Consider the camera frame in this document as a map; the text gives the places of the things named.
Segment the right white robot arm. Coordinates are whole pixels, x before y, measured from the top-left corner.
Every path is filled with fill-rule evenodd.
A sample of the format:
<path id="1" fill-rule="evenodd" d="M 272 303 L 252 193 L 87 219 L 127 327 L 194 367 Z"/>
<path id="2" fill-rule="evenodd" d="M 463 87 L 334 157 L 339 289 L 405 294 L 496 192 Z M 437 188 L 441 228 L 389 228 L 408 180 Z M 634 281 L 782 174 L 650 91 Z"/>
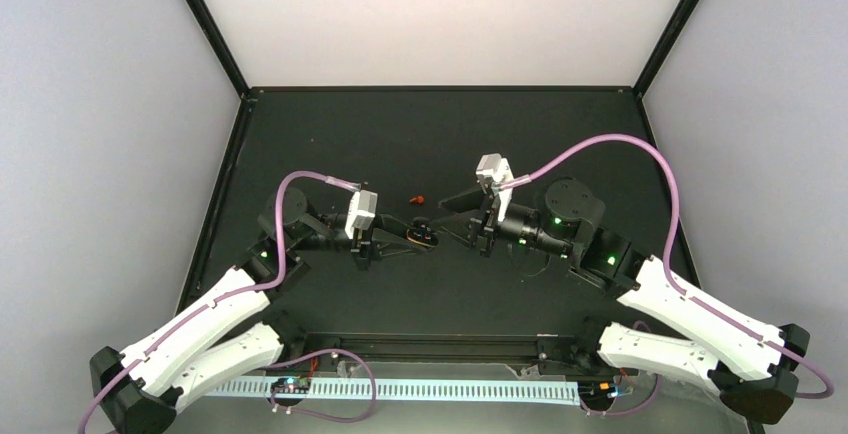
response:
<path id="1" fill-rule="evenodd" d="M 607 364 L 651 371 L 696 385 L 760 424 L 777 424 L 799 398 L 794 371 L 809 345 L 805 329 L 759 321 L 666 273 L 662 259 L 601 227 L 605 205 L 579 181 L 550 183 L 536 208 L 512 203 L 491 187 L 468 189 L 439 205 L 450 214 L 436 226 L 466 247 L 488 256 L 504 241 L 564 260 L 574 275 L 678 334 L 599 323 L 569 346 L 578 370 L 593 373 Z"/>

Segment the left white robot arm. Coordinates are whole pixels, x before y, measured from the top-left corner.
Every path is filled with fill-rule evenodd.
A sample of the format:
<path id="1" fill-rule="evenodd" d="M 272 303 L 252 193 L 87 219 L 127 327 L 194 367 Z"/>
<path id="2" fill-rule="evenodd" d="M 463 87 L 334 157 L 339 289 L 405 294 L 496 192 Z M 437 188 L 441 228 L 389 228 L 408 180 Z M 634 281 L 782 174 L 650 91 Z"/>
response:
<path id="1" fill-rule="evenodd" d="M 424 218 L 401 221 L 376 211 L 376 194 L 354 194 L 345 213 L 317 212 L 289 187 L 282 207 L 286 251 L 277 249 L 274 208 L 264 234 L 194 303 L 146 338 L 104 347 L 89 368 L 99 406 L 117 433 L 162 433 L 198 398 L 256 369 L 299 358 L 305 330 L 282 310 L 285 293 L 310 268 L 302 250 L 352 256 L 356 268 L 423 254 L 438 244 Z"/>

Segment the black glossy earbud charging case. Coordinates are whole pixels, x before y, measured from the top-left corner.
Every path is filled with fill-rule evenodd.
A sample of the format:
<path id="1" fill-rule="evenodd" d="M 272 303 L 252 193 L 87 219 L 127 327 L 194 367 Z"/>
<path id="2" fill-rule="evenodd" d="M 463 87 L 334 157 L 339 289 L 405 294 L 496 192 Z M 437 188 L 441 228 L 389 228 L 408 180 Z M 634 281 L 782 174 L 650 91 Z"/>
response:
<path id="1" fill-rule="evenodd" d="M 425 217 L 415 217 L 406 230 L 408 241 L 422 246 L 425 249 L 434 249 L 439 244 L 435 230 L 430 226 L 430 221 Z"/>

